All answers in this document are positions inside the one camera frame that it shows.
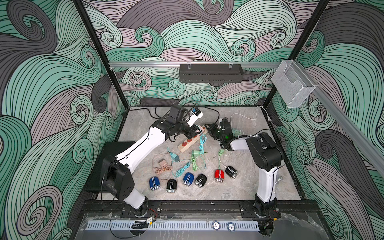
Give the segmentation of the beige power strip red sockets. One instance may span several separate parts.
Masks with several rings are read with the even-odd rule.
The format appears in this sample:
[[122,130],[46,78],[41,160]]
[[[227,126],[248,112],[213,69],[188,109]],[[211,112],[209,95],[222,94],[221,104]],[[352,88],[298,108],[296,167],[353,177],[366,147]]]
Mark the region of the beige power strip red sockets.
[[194,136],[191,139],[186,139],[183,141],[179,146],[178,149],[181,153],[184,153],[187,149],[189,149],[193,144],[197,143],[200,141],[200,137],[202,134],[206,134],[207,128],[198,126],[198,128],[194,131]]

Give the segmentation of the green USB charger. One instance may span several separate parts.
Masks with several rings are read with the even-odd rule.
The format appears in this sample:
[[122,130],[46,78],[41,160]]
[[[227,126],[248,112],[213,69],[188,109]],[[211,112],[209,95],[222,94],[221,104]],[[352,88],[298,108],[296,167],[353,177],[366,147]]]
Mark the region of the green USB charger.
[[196,159],[200,156],[200,151],[199,150],[192,150],[191,155],[194,159]]

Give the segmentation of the teal USB charger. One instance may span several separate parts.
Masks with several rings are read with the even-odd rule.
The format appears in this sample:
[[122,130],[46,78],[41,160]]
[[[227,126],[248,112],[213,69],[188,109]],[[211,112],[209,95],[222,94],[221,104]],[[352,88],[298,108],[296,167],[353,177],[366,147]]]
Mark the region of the teal USB charger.
[[172,161],[174,162],[179,162],[180,161],[180,158],[177,154],[173,153],[173,152],[170,152],[170,156],[171,156],[171,159]]

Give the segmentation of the pink USB charger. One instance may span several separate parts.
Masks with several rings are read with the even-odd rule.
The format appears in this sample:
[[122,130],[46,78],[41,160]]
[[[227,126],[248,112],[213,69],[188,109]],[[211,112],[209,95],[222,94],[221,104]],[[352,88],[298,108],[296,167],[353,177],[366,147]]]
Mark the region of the pink USB charger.
[[168,167],[168,163],[166,160],[160,160],[159,165],[162,169],[166,169]]

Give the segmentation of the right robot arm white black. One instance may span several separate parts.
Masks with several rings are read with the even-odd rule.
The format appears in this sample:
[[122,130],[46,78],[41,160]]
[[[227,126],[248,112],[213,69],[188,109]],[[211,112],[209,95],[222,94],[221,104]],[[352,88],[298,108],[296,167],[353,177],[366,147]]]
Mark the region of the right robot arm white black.
[[259,168],[259,184],[255,196],[255,209],[258,214],[276,208],[276,178],[283,153],[276,142],[265,131],[253,135],[235,136],[231,123],[223,118],[219,124],[206,124],[208,134],[219,141],[220,147],[228,151],[249,151],[254,163]]

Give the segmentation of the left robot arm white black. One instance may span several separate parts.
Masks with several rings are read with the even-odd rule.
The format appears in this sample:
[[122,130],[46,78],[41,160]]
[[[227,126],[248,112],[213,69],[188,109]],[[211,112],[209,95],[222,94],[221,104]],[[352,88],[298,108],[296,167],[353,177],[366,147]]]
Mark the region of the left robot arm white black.
[[132,177],[137,166],[171,136],[183,134],[187,139],[192,139],[201,133],[202,128],[196,124],[155,121],[147,133],[131,147],[116,156],[104,157],[100,175],[101,190],[107,190],[135,210],[144,210],[148,199],[136,189]]

